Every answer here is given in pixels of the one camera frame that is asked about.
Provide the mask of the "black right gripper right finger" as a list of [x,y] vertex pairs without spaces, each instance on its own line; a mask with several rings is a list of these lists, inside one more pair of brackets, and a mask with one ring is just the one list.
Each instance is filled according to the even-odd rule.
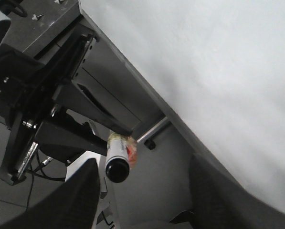
[[189,165],[192,206],[171,223],[192,229],[285,229],[285,214],[258,200],[199,155]]

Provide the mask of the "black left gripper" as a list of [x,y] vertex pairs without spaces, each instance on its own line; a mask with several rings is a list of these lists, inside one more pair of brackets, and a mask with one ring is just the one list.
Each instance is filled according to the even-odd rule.
[[9,45],[0,46],[0,123],[10,131],[0,179],[8,185],[25,179],[35,153],[42,148],[59,152],[61,162],[83,151],[107,155],[107,142],[77,123],[68,110],[117,134],[132,134],[86,86],[75,81],[94,41],[91,33],[74,33],[47,64]]

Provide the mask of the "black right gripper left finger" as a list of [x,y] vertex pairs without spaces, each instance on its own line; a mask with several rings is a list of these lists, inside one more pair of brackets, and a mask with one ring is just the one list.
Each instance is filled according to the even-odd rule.
[[90,158],[52,194],[0,229],[90,229],[99,196],[98,166]]

